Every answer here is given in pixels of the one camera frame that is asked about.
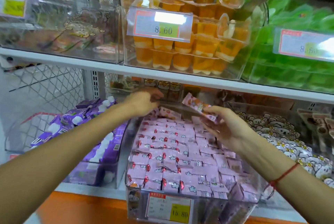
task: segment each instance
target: price number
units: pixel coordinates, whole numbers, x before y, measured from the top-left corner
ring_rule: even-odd
[[[155,27],[154,31],[161,37],[179,37],[179,25],[174,23],[160,22],[159,25]]]
[[[3,13],[12,16],[24,16],[25,1],[5,0]]]
[[[305,46],[300,46],[300,52],[311,57],[321,57],[323,54],[323,50],[318,49],[318,45],[315,43],[306,43]]]
[[[172,204],[172,210],[170,212],[169,220],[180,223],[188,223],[189,213],[190,213],[190,206]]]

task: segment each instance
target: person's left arm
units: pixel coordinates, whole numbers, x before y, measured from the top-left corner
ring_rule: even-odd
[[[163,94],[146,88],[98,117],[0,166],[0,216],[3,224],[22,224],[80,161],[124,121],[145,116]]]

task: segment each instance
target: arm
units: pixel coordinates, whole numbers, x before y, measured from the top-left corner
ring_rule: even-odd
[[[206,112],[220,115],[224,122],[204,126],[220,142],[247,161],[266,181],[278,179],[295,162],[254,132],[238,115],[227,108],[212,106]],[[302,166],[277,184],[278,192],[310,224],[327,224],[334,220],[334,190],[310,175]]]
[[[145,116],[163,94],[145,89],[131,94],[98,117],[0,166],[0,216],[23,223],[103,138],[124,121]]]

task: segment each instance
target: red string bracelet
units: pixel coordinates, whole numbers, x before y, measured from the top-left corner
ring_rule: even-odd
[[[270,199],[270,198],[273,196],[273,193],[274,193],[275,190],[276,190],[276,185],[278,184],[278,182],[281,181],[284,177],[286,177],[289,173],[291,173],[291,172],[292,172],[298,165],[299,165],[299,163],[296,163],[296,164],[293,165],[290,169],[288,169],[287,171],[285,171],[285,172],[283,173],[283,175],[281,175],[278,179],[275,179],[275,180],[272,180],[271,182],[269,182],[269,185],[272,186],[273,191],[270,193],[270,195],[269,195],[269,197],[267,198],[267,200]]]

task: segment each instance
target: price tag holder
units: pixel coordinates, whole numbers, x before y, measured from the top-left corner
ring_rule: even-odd
[[[334,35],[277,29],[273,53],[334,61]]]
[[[130,7],[127,35],[189,43],[192,20],[192,13]]]
[[[146,208],[149,221],[178,224],[192,223],[194,200],[150,192]]]
[[[25,18],[28,0],[0,0],[0,15]]]

